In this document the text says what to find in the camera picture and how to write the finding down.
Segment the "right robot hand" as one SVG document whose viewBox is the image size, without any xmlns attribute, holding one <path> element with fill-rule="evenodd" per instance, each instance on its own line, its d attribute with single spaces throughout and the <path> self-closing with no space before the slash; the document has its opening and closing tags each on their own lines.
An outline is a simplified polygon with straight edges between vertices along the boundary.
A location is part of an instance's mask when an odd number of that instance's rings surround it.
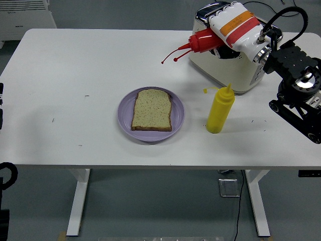
<svg viewBox="0 0 321 241">
<path fill-rule="evenodd" d="M 269 42 L 259 41 L 263 25 L 241 3 L 232 2 L 208 17 L 211 30 L 232 50 L 244 53 L 254 63 Z"/>
</svg>

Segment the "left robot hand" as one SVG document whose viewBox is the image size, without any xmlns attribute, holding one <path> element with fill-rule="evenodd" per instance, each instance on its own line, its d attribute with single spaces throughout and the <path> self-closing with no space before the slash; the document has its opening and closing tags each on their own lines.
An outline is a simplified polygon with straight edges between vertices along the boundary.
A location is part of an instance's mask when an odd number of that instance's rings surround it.
<svg viewBox="0 0 321 241">
<path fill-rule="evenodd" d="M 4 84 L 0 83 L 0 106 L 3 104 L 3 90 L 4 90 Z M 2 129 L 3 126 L 3 109 L 2 107 L 0 108 L 0 130 Z"/>
</svg>

